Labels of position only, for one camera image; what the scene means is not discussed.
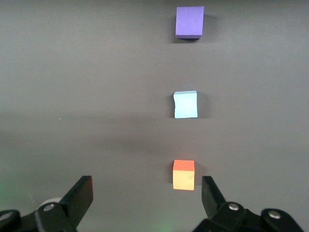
red top face of block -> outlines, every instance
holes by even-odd
[[[174,160],[173,170],[194,171],[193,160]]]

metal screw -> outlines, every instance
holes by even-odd
[[[13,215],[13,212],[9,212],[0,216],[0,221],[10,218]]]
[[[47,206],[44,207],[43,211],[49,211],[52,210],[54,207],[54,204],[48,204]]]
[[[274,219],[280,219],[281,218],[280,214],[277,211],[273,211],[273,210],[269,211],[268,215],[270,217],[274,218]]]
[[[239,210],[239,206],[236,205],[235,203],[229,204],[228,207],[230,208],[230,210],[233,210],[233,211]]]

orange block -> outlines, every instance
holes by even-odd
[[[194,161],[174,160],[173,189],[194,190]]]

block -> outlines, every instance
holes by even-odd
[[[175,118],[197,117],[197,91],[174,93]]]
[[[176,37],[178,39],[199,39],[203,34],[204,7],[177,7]]]
[[[194,161],[174,160],[173,189],[194,190]]]

foam cube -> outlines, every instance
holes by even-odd
[[[194,161],[174,160],[173,189],[194,190]]]
[[[197,117],[197,91],[174,93],[175,118]]]
[[[177,7],[176,37],[199,39],[203,34],[204,7]]]

